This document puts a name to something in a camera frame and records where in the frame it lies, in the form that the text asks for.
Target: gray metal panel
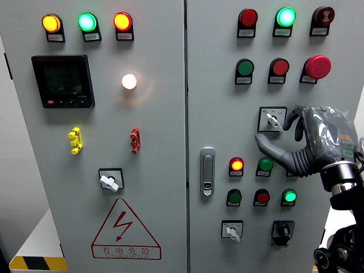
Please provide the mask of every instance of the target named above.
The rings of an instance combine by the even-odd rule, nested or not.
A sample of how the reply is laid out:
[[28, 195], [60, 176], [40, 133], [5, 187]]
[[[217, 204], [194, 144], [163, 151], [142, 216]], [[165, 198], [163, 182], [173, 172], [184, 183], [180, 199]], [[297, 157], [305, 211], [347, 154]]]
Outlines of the gray metal panel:
[[[191, 272], [311, 272], [313, 251], [320, 244], [330, 194], [323, 190], [319, 175], [286, 178], [275, 164], [271, 177], [255, 177], [263, 157], [254, 134], [260, 106], [336, 106], [354, 117], [363, 88], [364, 29], [362, 1], [206, 1], [187, 3], [189, 185], [191, 222]], [[297, 20], [290, 38], [272, 38], [276, 12], [285, 6], [296, 9]], [[327, 37], [309, 37], [311, 16], [317, 7], [334, 8], [336, 17]], [[245, 9], [258, 12], [257, 36], [237, 39], [237, 20]], [[299, 84], [305, 61], [318, 54], [332, 61], [329, 75], [317, 85]], [[289, 61], [286, 84], [267, 85], [269, 65], [277, 57]], [[248, 58], [255, 70], [253, 84], [235, 86], [235, 65]], [[293, 132], [265, 133], [288, 150], [305, 146], [295, 143]], [[216, 151], [215, 193], [200, 194], [200, 151]], [[229, 160], [245, 161], [242, 178], [228, 176]], [[232, 188], [242, 192], [241, 206], [227, 207]], [[267, 207], [253, 207], [256, 190], [266, 188]], [[280, 198], [294, 188], [298, 198], [293, 208], [282, 208]], [[243, 220], [240, 244], [221, 238], [221, 220]], [[295, 228], [288, 247], [271, 245], [275, 220], [293, 220]]]
[[[134, 42], [115, 40], [119, 11], [133, 18]], [[97, 17], [101, 42], [83, 41], [83, 12]], [[70, 272], [187, 270], [183, 12], [183, 1], [1, 1], [1, 35]], [[63, 20], [65, 44], [47, 42], [47, 13]], [[88, 55], [94, 109], [42, 108], [30, 58], [66, 54]], [[132, 91], [121, 87], [128, 73], [138, 79]], [[78, 155], [67, 137], [75, 126], [84, 141]], [[142, 141], [137, 155], [133, 127]], [[115, 167], [123, 168], [125, 189], [102, 190], [98, 169]], [[91, 244], [120, 197], [161, 246], [161, 260], [92, 257]], [[125, 237], [139, 241], [135, 231], [131, 225]]]

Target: lcd screen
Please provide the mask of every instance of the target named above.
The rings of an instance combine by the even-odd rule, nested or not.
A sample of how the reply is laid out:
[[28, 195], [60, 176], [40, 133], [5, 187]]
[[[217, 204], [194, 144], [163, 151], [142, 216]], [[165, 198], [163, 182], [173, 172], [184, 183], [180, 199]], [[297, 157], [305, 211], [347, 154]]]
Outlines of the lcd screen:
[[45, 65], [45, 80], [50, 94], [81, 95], [80, 73], [76, 65]]

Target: green push button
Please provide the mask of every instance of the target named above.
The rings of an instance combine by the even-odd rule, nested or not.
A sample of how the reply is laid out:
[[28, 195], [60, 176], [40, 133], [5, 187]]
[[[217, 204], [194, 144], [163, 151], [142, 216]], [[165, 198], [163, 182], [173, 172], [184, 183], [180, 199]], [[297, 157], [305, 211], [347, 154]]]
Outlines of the green push button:
[[229, 201], [233, 204], [239, 203], [241, 201], [241, 195], [238, 193], [233, 193], [229, 196]]
[[241, 75], [247, 76], [251, 74], [254, 70], [253, 63], [248, 60], [242, 61], [238, 66], [238, 71]]

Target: white wall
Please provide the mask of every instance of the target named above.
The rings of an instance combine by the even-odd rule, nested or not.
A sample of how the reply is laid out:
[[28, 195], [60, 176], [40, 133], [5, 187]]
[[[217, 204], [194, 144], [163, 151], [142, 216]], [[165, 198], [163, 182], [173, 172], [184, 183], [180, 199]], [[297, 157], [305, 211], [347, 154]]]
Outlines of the white wall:
[[49, 208], [0, 37], [0, 248], [11, 261]]

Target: black switch knob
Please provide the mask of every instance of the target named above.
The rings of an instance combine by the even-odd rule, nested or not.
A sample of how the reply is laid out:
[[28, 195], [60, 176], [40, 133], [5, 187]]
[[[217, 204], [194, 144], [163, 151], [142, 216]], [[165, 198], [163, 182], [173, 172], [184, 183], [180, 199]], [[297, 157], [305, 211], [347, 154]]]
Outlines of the black switch knob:
[[286, 224], [280, 224], [277, 227], [278, 235], [281, 237], [289, 237], [289, 227]]

